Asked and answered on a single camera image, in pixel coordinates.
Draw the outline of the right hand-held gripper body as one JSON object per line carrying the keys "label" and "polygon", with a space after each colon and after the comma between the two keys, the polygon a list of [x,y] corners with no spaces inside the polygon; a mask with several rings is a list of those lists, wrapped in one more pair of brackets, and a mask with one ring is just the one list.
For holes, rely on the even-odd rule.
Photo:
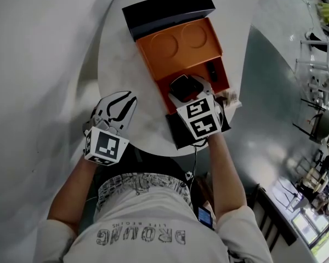
{"label": "right hand-held gripper body", "polygon": [[175,105],[180,116],[191,135],[196,140],[222,130],[223,108],[215,99],[212,89],[211,94],[199,93],[191,77],[178,77],[170,84],[171,91],[181,101],[192,99],[187,105]]}

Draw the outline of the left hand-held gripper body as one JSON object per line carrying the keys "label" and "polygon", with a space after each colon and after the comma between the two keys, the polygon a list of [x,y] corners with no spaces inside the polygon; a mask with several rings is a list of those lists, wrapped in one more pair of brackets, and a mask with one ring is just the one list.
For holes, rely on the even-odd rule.
{"label": "left hand-held gripper body", "polygon": [[[124,105],[135,97],[134,93],[123,101],[111,107],[111,116],[118,117]],[[85,139],[84,158],[94,163],[110,166],[120,161],[129,140],[126,132],[132,120],[136,103],[133,104],[124,120],[115,122],[106,113],[107,104],[112,100],[112,94],[98,102],[89,121],[82,126]]]}

